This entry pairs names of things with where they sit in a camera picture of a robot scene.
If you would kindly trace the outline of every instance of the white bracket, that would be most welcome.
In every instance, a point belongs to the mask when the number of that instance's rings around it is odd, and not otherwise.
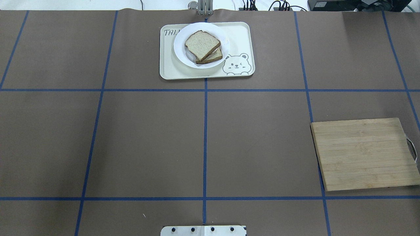
[[[198,0],[197,13],[199,15],[213,15],[213,0]]]
[[[247,236],[246,226],[165,226],[160,236]]]

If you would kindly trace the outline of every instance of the bear drawing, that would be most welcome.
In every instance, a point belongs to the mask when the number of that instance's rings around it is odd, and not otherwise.
[[[248,62],[248,54],[242,53],[239,56],[228,55],[223,65],[223,71],[226,75],[247,75],[251,71],[251,65]]]

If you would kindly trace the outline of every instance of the green cable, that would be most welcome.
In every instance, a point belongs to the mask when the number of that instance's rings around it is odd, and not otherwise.
[[[407,7],[408,7],[408,9],[410,9],[412,12],[416,12],[412,7],[410,7],[410,6],[408,6],[407,5]]]

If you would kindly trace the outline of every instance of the round plate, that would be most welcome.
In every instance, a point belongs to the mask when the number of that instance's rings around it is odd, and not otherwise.
[[[209,34],[216,37],[220,40],[220,49],[222,50],[223,58],[217,61],[213,61],[207,64],[196,64],[195,63],[195,56],[188,50],[185,46],[185,41],[191,36],[191,34],[202,30],[208,32]],[[194,24],[187,25],[184,27],[180,32],[176,35],[175,40],[173,42],[173,50],[175,51],[176,57],[185,65],[198,68],[198,69],[206,69],[211,68],[214,66],[219,65],[224,61],[224,59],[228,56],[230,49],[229,39],[226,36],[225,31],[214,25],[212,23],[206,22],[198,22]]]

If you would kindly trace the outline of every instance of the plate of bread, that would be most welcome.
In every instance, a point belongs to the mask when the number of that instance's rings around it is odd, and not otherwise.
[[[207,22],[184,27],[173,42],[176,57],[185,65],[198,69],[219,65],[228,56],[229,49],[224,30]]]

